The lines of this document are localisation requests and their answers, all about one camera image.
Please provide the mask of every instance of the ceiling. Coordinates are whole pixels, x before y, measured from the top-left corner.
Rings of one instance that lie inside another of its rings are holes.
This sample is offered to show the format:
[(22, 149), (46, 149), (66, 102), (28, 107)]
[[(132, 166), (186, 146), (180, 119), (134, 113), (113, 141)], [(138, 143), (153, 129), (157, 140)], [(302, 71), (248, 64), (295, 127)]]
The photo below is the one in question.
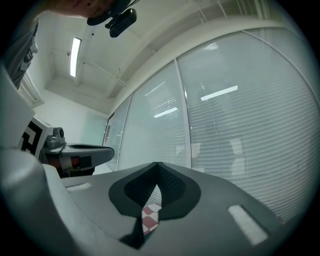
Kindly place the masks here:
[[(133, 74), (172, 39), (213, 19), (259, 15), (254, 0), (141, 0), (133, 8), (136, 23), (117, 38), (109, 36), (107, 22), (88, 26), (85, 19), (43, 14), (37, 68), (38, 72), (45, 67), (50, 71), (45, 88), (109, 115), (115, 97)], [(75, 37), (82, 44), (73, 78), (67, 53)]]

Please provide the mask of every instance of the camera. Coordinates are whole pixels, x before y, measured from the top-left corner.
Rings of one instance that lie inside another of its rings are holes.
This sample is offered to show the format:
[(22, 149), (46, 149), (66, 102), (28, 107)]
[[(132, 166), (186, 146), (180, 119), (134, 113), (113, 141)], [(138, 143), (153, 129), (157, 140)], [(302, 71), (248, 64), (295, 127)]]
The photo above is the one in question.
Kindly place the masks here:
[(116, 38), (128, 27), (137, 21), (137, 12), (135, 9), (128, 9), (124, 13), (119, 13), (108, 24), (105, 25), (109, 29), (110, 37)]

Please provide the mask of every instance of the gray plastic surface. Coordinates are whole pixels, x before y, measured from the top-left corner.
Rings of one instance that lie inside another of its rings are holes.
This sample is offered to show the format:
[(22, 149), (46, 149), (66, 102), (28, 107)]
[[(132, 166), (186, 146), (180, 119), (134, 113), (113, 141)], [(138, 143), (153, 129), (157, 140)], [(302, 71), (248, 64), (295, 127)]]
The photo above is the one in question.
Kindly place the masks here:
[(48, 136), (45, 141), (45, 147), (49, 149), (56, 149), (61, 146), (64, 146), (66, 144), (65, 137), (59, 137), (59, 136)]
[[(140, 250), (135, 250), (119, 241), (132, 232), (135, 218), (119, 214), (108, 191), (115, 181), (147, 164), (61, 180), (54, 167), (42, 166), (28, 153), (0, 153), (6, 167), (0, 174), (1, 193), (8, 209), (29, 237), (56, 255), (268, 255), (284, 237), (283, 232), (278, 235), (277, 217), (232, 183), (165, 164), (199, 184), (200, 201), (187, 216), (161, 221)], [(87, 189), (66, 190), (85, 183), (90, 184)], [(243, 206), (271, 239), (252, 246), (227, 211), (232, 205)]]
[(55, 148), (43, 147), (42, 151), (44, 153), (47, 153), (47, 154), (57, 155), (57, 154), (60, 154), (62, 152), (62, 150), (64, 149), (66, 144), (67, 143), (64, 143), (63, 145), (55, 147)]

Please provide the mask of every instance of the white panel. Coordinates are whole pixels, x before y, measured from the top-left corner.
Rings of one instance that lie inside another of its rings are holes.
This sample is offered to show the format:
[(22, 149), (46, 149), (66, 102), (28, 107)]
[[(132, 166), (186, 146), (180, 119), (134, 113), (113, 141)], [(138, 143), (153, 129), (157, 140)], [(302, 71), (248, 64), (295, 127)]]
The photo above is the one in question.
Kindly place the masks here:
[(262, 227), (240, 205), (230, 206), (228, 211), (250, 244), (256, 246), (268, 238)]
[(90, 87), (87, 84), (81, 84), (76, 90), (77, 92), (92, 96), (97, 99), (104, 98), (104, 90), (95, 87)]
[(96, 108), (98, 100), (95, 97), (91, 97), (82, 92), (78, 92), (74, 98), (74, 102), (94, 110)]
[(70, 89), (70, 88), (65, 88), (61, 85), (51, 83), (49, 86), (46, 87), (46, 89), (52, 93), (55, 93), (57, 95), (60, 95), (66, 99), (69, 99), (71, 101), (74, 101), (75, 98), (77, 97), (77, 92)]
[(139, 43), (139, 39), (124, 31), (116, 38), (109, 36), (109, 31), (103, 24), (98, 25), (88, 49), (88, 59), (113, 75), (118, 73), (124, 57)]
[(157, 52), (173, 38), (176, 38), (182, 33), (201, 25), (201, 23), (201, 14), (199, 12), (190, 14), (187, 17), (180, 19), (178, 22), (173, 23), (162, 33), (159, 33), (158, 36), (152, 39), (152, 41), (149, 43), (149, 46)]
[(146, 47), (142, 49), (133, 61), (127, 66), (121, 75), (121, 79), (125, 82), (129, 81), (135, 72), (153, 55), (154, 53)]
[(188, 4), (189, 0), (148, 0), (140, 1), (132, 8), (136, 9), (138, 19), (130, 29), (138, 36), (150, 32), (157, 23), (163, 21), (179, 8)]
[(216, 18), (224, 17), (224, 13), (221, 10), (218, 2), (212, 0), (195, 0), (199, 10), (204, 15), (206, 21), (211, 21)]
[(110, 109), (113, 106), (114, 101), (113, 98), (101, 99), (96, 103), (95, 110), (110, 115)]
[(121, 83), (116, 83), (114, 88), (112, 89), (111, 93), (109, 94), (109, 98), (114, 99), (117, 97), (117, 95), (120, 93), (120, 91), (123, 89), (123, 86)]
[[(132, 95), (125, 122), (118, 169), (151, 162), (187, 165), (182, 101), (173, 63)], [(158, 187), (150, 203), (161, 203)]]
[(108, 123), (108, 125), (110, 126), (110, 132), (109, 132), (108, 139), (106, 141), (106, 146), (113, 148), (114, 157), (106, 164), (114, 172), (117, 171), (117, 167), (118, 167), (121, 137), (123, 135), (123, 129), (124, 129), (129, 102), (130, 102), (130, 97), (128, 97), (116, 109), (116, 111), (114, 112), (114, 115), (109, 119), (109, 123)]
[(107, 120), (105, 114), (46, 89), (41, 94), (45, 104), (34, 109), (36, 116), (53, 127), (62, 127), (68, 143), (102, 144)]
[(178, 64), (192, 167), (233, 182), (285, 221), (301, 213), (319, 176), (320, 112), (297, 70), (242, 32), (189, 52)]
[(72, 78), (72, 76), (70, 75), (70, 57), (68, 57), (67, 51), (65, 52), (65, 54), (53, 53), (53, 61), (54, 70), (58, 74), (58, 76), (70, 79)]
[(21, 98), (2, 63), (0, 84), (0, 145), (3, 149), (17, 148), (35, 112)]

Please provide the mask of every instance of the window blinds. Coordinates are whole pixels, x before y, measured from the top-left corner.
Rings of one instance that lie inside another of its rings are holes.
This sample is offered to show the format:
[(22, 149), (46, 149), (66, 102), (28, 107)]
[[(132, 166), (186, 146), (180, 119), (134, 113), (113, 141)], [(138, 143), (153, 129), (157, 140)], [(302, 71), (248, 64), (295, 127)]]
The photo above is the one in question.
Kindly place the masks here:
[(298, 36), (284, 28), (249, 29), (246, 32), (270, 44), (285, 56), (301, 73), (320, 103), (319, 63), (303, 35)]
[(301, 213), (318, 176), (319, 107), (279, 52), (244, 32), (178, 59), (192, 168), (225, 178), (283, 220)]

